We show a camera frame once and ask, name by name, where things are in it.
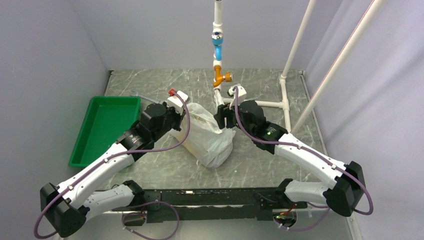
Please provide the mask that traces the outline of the white plastic bag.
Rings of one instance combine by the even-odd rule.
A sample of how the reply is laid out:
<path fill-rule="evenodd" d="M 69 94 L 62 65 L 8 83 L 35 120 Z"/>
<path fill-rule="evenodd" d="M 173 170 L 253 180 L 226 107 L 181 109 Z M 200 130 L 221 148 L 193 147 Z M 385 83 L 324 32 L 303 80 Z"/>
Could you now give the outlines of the white plastic bag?
<path fill-rule="evenodd" d="M 196 158 L 200 164 L 207 168 L 218 168 L 229 157 L 233 150 L 235 131 L 220 129 L 214 116 L 198 103 L 188 103 L 190 117 L 190 130 L 184 138 L 188 121 L 185 116 L 181 122 L 180 131 L 172 129 L 169 134 L 176 138 Z"/>

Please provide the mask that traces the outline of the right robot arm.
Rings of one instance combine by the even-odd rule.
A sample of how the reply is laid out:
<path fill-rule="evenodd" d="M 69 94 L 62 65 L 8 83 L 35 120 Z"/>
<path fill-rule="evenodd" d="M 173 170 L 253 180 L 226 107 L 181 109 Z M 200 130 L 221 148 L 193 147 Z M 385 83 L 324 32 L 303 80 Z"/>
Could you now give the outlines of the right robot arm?
<path fill-rule="evenodd" d="M 357 205 L 362 196 L 370 196 L 359 163 L 346 164 L 309 147 L 284 127 L 268 121 L 255 101 L 247 100 L 237 106 L 221 104 L 213 117 L 220 129 L 239 128 L 259 149 L 290 160 L 319 179 L 318 182 L 283 180 L 275 190 L 280 207 L 287 208 L 294 202 L 317 203 L 349 217 L 359 212 Z"/>

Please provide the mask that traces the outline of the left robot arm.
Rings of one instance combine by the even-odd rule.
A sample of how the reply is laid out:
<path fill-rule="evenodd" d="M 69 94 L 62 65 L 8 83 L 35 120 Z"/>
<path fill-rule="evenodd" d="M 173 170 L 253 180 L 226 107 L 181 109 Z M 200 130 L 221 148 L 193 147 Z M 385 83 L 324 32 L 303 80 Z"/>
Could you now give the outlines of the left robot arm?
<path fill-rule="evenodd" d="M 120 170 L 134 164 L 147 153 L 172 150 L 188 137 L 188 126 L 182 140 L 173 146 L 155 148 L 155 143 L 171 130 L 180 131 L 183 119 L 190 119 L 187 103 L 150 104 L 131 127 L 120 135 L 98 159 L 73 177 L 58 185 L 45 184 L 40 189 L 40 214 L 33 235 L 48 239 L 62 238 L 77 232 L 88 220 L 116 208 L 139 210 L 150 205 L 145 191 L 133 180 L 106 191 L 98 187 Z"/>

